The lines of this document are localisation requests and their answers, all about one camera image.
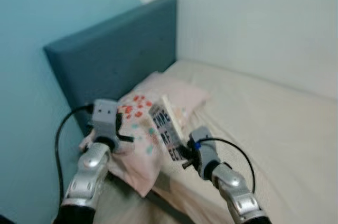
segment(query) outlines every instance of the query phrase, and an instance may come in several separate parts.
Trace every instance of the bed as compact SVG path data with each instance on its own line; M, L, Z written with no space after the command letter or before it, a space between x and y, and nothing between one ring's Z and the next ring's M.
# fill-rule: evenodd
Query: bed
M70 107L96 98L119 99L153 71L165 71L211 94L184 131L187 135L207 125L214 136L248 153L257 198L273 223L336 223L336 101L207 64L176 61L176 7L177 0L156 0L47 45ZM79 114L77 120L85 132L88 117ZM243 157L222 144L217 149L251 187ZM180 164L168 156L147 198L182 223L233 223L212 184ZM100 207L96 222L114 223L107 216L111 206Z

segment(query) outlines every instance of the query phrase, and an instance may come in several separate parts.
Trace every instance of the teal wall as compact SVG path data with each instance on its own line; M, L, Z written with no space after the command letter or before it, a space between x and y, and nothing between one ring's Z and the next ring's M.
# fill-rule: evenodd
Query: teal wall
M58 204L53 140L69 111L41 48L140 4L139 0L0 0L0 214L21 224L50 223ZM81 133L61 138L66 184Z

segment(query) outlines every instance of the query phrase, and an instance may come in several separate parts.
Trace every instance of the white wall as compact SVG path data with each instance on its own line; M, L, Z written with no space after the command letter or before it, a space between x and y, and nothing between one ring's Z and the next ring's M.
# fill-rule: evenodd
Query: white wall
M179 58L335 98L336 1L180 0Z

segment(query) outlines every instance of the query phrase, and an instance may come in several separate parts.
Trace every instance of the upholstered headboard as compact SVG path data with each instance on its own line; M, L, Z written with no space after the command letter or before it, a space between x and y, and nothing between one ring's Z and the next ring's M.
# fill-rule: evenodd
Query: upholstered headboard
M176 59L177 0L156 0L44 50L71 108L97 98L118 100ZM83 132L89 117L79 114Z

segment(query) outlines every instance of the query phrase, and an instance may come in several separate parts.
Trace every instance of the mattress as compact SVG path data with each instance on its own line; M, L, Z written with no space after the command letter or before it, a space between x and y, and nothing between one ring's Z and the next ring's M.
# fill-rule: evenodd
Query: mattress
M240 146L256 173L256 196L274 224L337 223L337 103L258 78L188 61L167 75L207 90L211 99L184 128L207 125L213 136ZM222 161L244 175L245 159L217 142ZM153 188L196 224L233 223L225 201L193 167L166 161Z
M147 199L142 199L122 180L113 175L108 175L103 186L94 223L179 224L180 222L161 210L156 204Z

